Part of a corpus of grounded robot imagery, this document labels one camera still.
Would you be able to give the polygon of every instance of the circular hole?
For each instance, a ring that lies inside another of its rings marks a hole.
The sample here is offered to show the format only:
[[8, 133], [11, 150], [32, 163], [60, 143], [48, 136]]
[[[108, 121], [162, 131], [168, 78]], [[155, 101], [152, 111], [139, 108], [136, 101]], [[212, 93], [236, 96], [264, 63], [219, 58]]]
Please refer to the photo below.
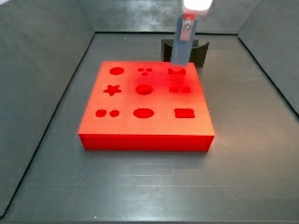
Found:
[[96, 112], [96, 117], [103, 117], [106, 116], [106, 114], [107, 114], [107, 111], [104, 109], [99, 109]]
[[110, 112], [110, 115], [111, 115], [112, 117], [119, 116], [119, 111], [118, 111], [118, 110], [112, 110], [112, 111]]
[[123, 72], [124, 72], [124, 68], [123, 67], [119, 67], [119, 66], [116, 66], [116, 67], [114, 67], [114, 68], [110, 69], [110, 73], [114, 74], [114, 75], [119, 75]]
[[154, 88], [148, 85], [139, 85], [135, 88], [135, 91], [140, 94], [140, 95], [150, 95], [154, 92]]

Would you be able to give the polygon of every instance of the metal floor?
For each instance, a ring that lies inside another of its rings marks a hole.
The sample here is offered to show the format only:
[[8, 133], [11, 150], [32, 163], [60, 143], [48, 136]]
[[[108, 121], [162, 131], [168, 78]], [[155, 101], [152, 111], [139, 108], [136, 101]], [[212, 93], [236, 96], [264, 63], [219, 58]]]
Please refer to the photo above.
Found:
[[160, 60], [172, 37], [96, 35], [0, 222], [299, 221], [298, 117], [235, 36], [198, 36], [210, 41], [210, 152], [83, 150], [76, 132], [102, 61]]

